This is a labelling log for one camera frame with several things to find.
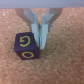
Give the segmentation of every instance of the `cube face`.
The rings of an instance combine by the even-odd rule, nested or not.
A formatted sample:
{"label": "cube face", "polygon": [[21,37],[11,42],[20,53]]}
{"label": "cube face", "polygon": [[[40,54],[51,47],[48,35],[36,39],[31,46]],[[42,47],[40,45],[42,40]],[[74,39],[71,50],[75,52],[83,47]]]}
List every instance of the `cube face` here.
{"label": "cube face", "polygon": [[14,51],[22,60],[38,59],[40,57],[40,50],[36,46],[32,32],[16,35]]}

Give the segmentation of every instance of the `cork surface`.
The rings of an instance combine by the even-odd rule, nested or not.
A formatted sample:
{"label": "cork surface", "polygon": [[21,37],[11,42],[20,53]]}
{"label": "cork surface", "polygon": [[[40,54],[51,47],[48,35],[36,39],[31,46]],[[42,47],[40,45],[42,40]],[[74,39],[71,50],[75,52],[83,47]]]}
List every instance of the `cork surface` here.
{"label": "cork surface", "polygon": [[[32,9],[39,22],[48,9]],[[63,8],[40,59],[21,60],[17,33],[29,31],[14,9],[0,9],[0,84],[84,84],[84,8]]]}

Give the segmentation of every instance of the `block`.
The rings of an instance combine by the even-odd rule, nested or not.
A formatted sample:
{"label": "block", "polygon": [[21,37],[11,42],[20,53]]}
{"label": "block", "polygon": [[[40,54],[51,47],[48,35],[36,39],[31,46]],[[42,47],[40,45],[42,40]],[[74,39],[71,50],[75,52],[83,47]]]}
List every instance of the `block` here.
{"label": "block", "polygon": [[32,32],[16,34],[14,51],[22,60],[38,59],[40,57],[40,49],[36,45]]}

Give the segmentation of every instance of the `cube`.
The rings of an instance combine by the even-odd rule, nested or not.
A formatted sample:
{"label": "cube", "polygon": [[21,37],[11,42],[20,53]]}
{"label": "cube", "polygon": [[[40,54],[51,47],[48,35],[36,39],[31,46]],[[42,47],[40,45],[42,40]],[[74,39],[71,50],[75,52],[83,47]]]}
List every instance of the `cube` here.
{"label": "cube", "polygon": [[14,51],[22,60],[38,59],[40,57],[40,49],[36,45],[32,32],[16,34]]}

